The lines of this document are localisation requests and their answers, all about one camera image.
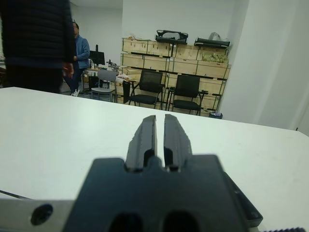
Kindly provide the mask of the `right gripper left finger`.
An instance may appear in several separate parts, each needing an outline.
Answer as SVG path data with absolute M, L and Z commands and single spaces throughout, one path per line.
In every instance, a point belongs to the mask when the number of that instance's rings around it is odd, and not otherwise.
M 157 156 L 156 116 L 144 118 L 129 143 L 126 168 L 140 171 L 147 166 L 151 157 Z

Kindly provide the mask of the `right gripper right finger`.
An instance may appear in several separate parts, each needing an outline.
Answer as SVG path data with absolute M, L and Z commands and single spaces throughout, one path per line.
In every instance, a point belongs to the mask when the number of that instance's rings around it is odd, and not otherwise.
M 192 157 L 191 143 L 177 117 L 166 114 L 164 122 L 165 167 L 178 170 Z

